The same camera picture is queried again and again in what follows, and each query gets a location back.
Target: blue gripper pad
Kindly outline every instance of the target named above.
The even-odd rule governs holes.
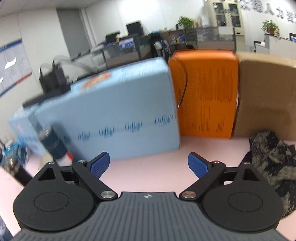
[[[211,168],[211,163],[196,153],[188,155],[188,166],[201,179]]]
[[[89,162],[89,171],[99,179],[110,165],[110,156],[104,152],[96,158]]]

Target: water bottle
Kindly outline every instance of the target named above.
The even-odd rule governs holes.
[[[10,241],[13,238],[0,216],[0,241]]]

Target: cardboard box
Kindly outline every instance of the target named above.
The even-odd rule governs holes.
[[[35,117],[37,108],[37,105],[33,105],[25,109],[18,109],[8,120],[8,124],[22,144],[33,153],[42,156],[45,153],[45,148],[38,140],[38,131],[41,130],[41,125]]]
[[[178,149],[180,137],[169,68],[162,58],[81,80],[36,111],[75,159],[103,151],[112,159]]]
[[[237,53],[239,107],[234,136],[271,130],[296,140],[296,61],[271,55]]]
[[[237,104],[238,60],[227,50],[176,51],[169,60],[181,135],[230,138]]]

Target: glass cabinet door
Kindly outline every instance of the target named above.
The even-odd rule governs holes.
[[[214,8],[214,12],[215,12],[218,27],[227,26],[226,16],[225,16],[223,4],[214,2],[213,3],[213,8]]]
[[[230,15],[232,26],[236,27],[236,28],[240,28],[241,23],[240,23],[240,19],[239,19],[239,11],[238,11],[237,4],[229,3],[228,5],[229,5],[228,13]]]

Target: pink floor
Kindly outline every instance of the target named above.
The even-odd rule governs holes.
[[[182,137],[180,150],[141,158],[114,160],[100,179],[118,194],[123,191],[174,191],[179,195],[197,180],[188,167],[187,157],[190,152],[196,152],[208,161],[220,160],[227,166],[237,166],[248,150],[249,142],[245,138],[225,140]],[[27,165],[32,175],[38,172],[38,160],[37,156],[32,156]],[[22,186],[3,169],[0,170],[0,182],[0,215],[15,235],[20,227],[13,215],[12,204],[21,192]],[[287,239],[294,241],[295,225],[296,212],[281,220],[277,230]]]

